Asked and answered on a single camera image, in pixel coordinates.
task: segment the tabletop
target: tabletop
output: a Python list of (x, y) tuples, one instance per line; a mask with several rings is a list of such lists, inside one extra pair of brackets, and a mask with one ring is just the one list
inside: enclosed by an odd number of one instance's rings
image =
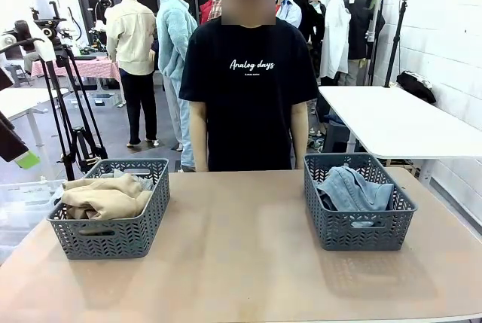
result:
[(302, 171), (171, 174), (149, 254), (68, 261), (41, 222), (0, 268), (2, 323), (300, 322), (482, 316), (482, 244), (403, 169), (400, 251), (325, 251)]
[[(79, 75), (81, 77), (91, 77), (91, 78), (114, 78), (117, 82), (121, 82), (121, 74), (117, 63), (112, 62), (106, 56), (97, 56), (95, 59), (90, 60), (76, 60), (75, 65), (77, 66)], [(63, 67), (58, 67), (56, 63), (53, 64), (55, 68), (55, 74), (57, 76), (66, 76), (67, 71)], [(75, 76), (75, 71), (72, 67), (72, 73)], [(40, 61), (35, 61), (32, 64), (32, 76), (42, 75), (44, 70), (42, 69), (42, 64)]]
[[(69, 90), (61, 88), (62, 94)], [(57, 92), (52, 91), (53, 97), (57, 97)], [(47, 88), (6, 88), (0, 91), (0, 111), (10, 120), (18, 118), (36, 105), (49, 101)]]
[(401, 88), (320, 87), (319, 90), (375, 157), (482, 157), (481, 131)]

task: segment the white brick wall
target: white brick wall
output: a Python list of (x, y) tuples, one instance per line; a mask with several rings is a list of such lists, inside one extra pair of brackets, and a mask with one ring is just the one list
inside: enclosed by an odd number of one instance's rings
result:
[[(375, 84), (385, 81), (400, 3), (385, 0), (383, 6)], [(405, 69), (424, 75), (439, 108), (482, 130), (482, 0), (407, 3), (392, 80)], [(482, 159), (438, 161), (434, 178), (482, 224)]]

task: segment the beige clothing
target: beige clothing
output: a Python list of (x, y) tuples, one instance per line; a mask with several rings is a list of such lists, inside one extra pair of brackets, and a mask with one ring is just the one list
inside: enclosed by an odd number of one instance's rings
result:
[(123, 0), (108, 13), (107, 51), (119, 68), (131, 75), (149, 75), (154, 61), (149, 56), (156, 17), (137, 0)]
[(74, 219), (111, 220), (134, 218), (142, 213), (152, 191), (129, 174), (120, 178), (85, 178), (68, 181), (62, 203)]

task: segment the plaid shirt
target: plaid shirt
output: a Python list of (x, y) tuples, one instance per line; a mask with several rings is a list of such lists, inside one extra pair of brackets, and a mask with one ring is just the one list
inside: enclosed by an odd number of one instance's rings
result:
[(212, 0), (211, 13), (209, 13), (208, 20), (213, 20), (221, 16), (221, 0)]

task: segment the light blue hoodie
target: light blue hoodie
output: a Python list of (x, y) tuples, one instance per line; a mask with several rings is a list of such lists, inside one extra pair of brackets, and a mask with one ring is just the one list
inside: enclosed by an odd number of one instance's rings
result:
[(188, 51), (189, 38), (197, 28), (189, 14), (189, 4), (183, 0), (160, 0), (156, 18), (159, 38), (159, 71), (180, 81)]

